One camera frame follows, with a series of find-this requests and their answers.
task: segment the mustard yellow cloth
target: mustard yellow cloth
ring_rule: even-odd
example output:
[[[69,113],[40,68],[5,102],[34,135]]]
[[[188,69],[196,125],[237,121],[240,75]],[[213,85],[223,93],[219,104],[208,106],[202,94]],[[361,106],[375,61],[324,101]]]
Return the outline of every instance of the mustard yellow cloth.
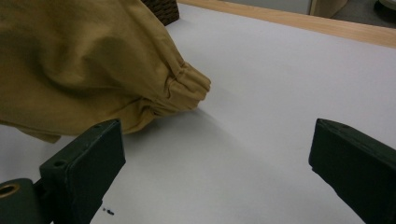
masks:
[[[49,142],[194,109],[210,80],[140,0],[0,1],[0,123]]]

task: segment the gray floor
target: gray floor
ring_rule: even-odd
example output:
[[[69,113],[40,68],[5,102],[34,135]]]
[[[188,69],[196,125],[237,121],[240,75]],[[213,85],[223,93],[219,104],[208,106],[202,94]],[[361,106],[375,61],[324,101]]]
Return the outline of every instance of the gray floor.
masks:
[[[332,19],[396,28],[396,11],[383,7],[374,10],[376,0],[348,0]]]

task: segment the wooden trim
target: wooden trim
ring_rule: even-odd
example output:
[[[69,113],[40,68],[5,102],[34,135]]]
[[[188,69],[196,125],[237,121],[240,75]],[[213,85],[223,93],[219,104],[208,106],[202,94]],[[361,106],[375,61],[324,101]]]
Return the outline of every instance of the wooden trim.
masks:
[[[177,0],[181,4],[207,8],[263,21],[270,21],[327,35],[336,35],[361,42],[396,48],[396,29],[336,21],[321,17],[251,7],[216,0]]]
[[[312,0],[310,15],[331,18],[340,10],[347,0]]]

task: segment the brass grommet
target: brass grommet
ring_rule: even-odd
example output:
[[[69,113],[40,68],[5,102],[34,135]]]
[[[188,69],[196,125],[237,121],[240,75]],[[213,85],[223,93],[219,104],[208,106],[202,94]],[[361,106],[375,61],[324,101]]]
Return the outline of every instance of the brass grommet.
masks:
[[[7,184],[2,187],[0,187],[0,199],[1,198],[6,198],[9,195],[17,192],[20,189],[19,184]]]

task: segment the yellow fabric bag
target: yellow fabric bag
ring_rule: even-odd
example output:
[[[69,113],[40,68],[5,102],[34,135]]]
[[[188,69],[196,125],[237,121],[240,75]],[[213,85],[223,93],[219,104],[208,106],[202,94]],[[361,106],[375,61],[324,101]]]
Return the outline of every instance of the yellow fabric bag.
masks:
[[[140,0],[0,2],[0,123],[45,141],[194,109],[210,80]]]

